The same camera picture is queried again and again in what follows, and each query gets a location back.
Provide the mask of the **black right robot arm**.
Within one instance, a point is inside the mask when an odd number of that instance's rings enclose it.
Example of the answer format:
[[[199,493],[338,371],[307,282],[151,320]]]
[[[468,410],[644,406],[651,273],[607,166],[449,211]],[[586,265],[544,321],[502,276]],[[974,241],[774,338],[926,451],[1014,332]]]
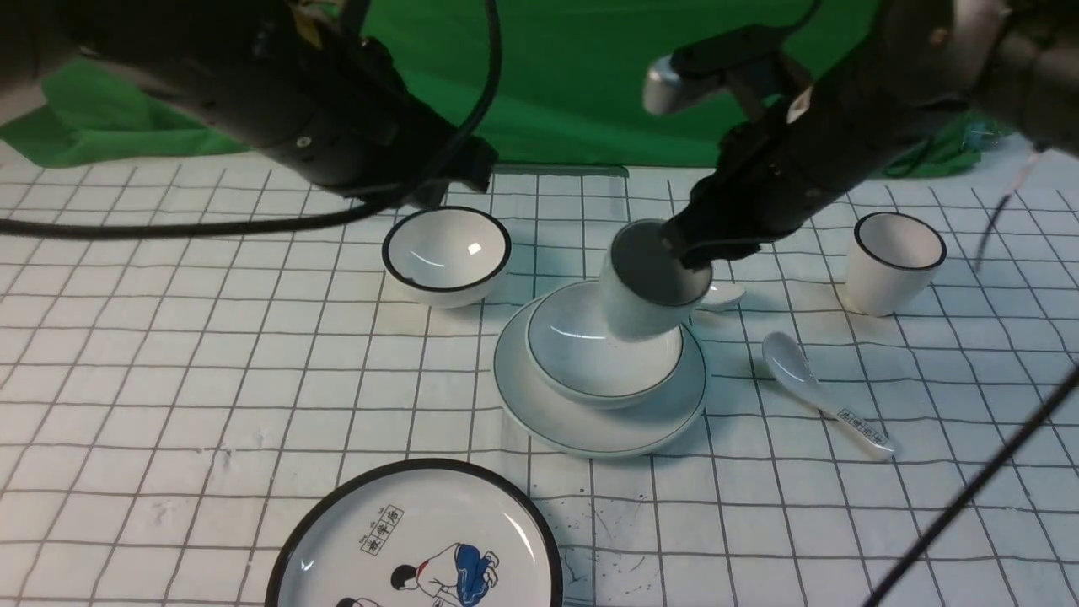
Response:
[[[660,231],[689,268],[789,237],[971,109],[1076,155],[1075,1],[883,1],[866,38],[817,78],[783,50],[806,23],[746,24],[651,65],[651,114],[723,92],[745,113]]]

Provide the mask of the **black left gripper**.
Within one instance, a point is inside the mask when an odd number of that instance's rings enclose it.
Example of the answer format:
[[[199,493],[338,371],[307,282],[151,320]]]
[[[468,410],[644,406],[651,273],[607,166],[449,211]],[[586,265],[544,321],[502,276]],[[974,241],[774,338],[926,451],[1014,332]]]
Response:
[[[390,50],[323,17],[260,17],[199,51],[209,126],[363,202],[437,205],[450,183],[484,190],[496,149],[405,85]]]

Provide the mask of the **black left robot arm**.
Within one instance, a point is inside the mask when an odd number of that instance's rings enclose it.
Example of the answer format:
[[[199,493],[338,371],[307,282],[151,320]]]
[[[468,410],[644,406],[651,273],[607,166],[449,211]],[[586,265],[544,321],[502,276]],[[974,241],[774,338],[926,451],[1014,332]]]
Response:
[[[498,158],[409,92],[367,1],[4,1],[3,92],[88,59],[336,195],[486,191]],[[431,176],[421,169],[443,165]]]

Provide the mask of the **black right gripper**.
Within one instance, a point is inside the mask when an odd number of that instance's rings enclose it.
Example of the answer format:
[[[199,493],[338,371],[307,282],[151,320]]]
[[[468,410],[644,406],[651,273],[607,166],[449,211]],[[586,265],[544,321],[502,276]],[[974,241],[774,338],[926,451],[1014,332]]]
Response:
[[[910,144],[912,108],[883,92],[824,82],[745,128],[663,242],[689,268],[784,239]]]

